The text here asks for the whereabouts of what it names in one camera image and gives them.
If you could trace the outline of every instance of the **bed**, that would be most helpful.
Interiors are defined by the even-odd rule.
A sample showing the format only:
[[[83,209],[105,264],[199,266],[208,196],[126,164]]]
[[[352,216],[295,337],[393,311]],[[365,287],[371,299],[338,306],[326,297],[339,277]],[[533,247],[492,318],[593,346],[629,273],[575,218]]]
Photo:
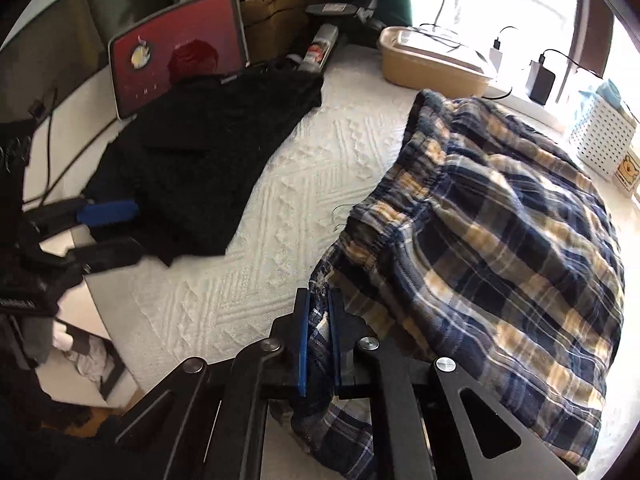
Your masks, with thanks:
[[[386,83],[375,51],[349,46],[337,52],[322,94],[322,107],[271,157],[225,256],[183,257],[170,268],[147,258],[134,269],[88,278],[100,316],[143,390],[189,356],[216,362],[265,337],[273,319],[292,310],[296,288],[307,285],[351,205],[393,163],[415,91]],[[607,379],[603,428],[583,476],[589,480],[608,469],[640,416],[640,370],[632,361],[640,349],[632,334],[640,324],[634,313],[640,285],[633,280],[640,212],[612,184],[594,182],[622,246],[626,319]],[[312,459],[292,455],[298,446],[283,431],[268,423],[263,478],[337,478]]]

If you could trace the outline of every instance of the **tan plastic container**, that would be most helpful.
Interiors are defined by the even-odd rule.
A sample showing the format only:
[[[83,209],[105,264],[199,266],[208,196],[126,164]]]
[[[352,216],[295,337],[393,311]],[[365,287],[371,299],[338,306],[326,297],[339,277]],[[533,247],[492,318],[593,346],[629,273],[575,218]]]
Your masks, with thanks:
[[[450,45],[410,28],[387,27],[378,38],[382,73],[391,83],[416,90],[428,88],[450,99],[483,95],[495,77],[494,67],[475,50]]]

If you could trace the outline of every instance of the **windowsill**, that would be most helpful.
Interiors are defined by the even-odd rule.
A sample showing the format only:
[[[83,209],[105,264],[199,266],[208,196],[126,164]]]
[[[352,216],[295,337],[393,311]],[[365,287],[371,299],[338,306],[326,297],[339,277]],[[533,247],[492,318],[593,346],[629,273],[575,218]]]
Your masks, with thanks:
[[[509,90],[510,87],[505,88],[501,83],[491,81],[484,95],[487,97],[500,97],[501,95],[505,95]],[[533,102],[527,96],[524,87],[514,87],[509,96],[494,102],[530,117],[544,124],[547,128],[551,128],[556,132],[558,139],[564,134],[566,124],[561,118],[565,115],[566,111],[562,110],[561,107],[552,100],[547,102],[545,106]]]

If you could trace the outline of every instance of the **metal bolt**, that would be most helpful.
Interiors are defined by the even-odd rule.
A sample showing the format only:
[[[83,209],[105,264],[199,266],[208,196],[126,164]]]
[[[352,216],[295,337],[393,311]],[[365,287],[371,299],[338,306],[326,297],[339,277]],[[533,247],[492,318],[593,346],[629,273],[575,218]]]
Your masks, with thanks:
[[[275,352],[280,348],[280,342],[274,337],[268,337],[260,341],[260,348],[265,352]]]
[[[363,350],[375,350],[380,346],[380,343],[375,337],[363,337],[358,341],[358,346]]]
[[[441,357],[436,361],[436,366],[443,372],[452,372],[456,369],[456,362],[449,357]]]
[[[182,369],[188,374],[197,374],[204,368],[204,362],[199,357],[190,357],[182,363]]]

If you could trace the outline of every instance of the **plaid blanket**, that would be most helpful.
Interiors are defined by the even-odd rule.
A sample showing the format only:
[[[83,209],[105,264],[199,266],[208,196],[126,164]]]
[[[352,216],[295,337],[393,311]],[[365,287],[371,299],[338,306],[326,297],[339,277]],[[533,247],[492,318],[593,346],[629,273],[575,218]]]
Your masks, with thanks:
[[[396,163],[311,279],[309,397],[290,422],[324,465],[374,475],[365,400],[332,397],[322,291],[413,356],[448,356],[583,470],[622,328],[620,248],[587,176],[477,98],[418,94]]]

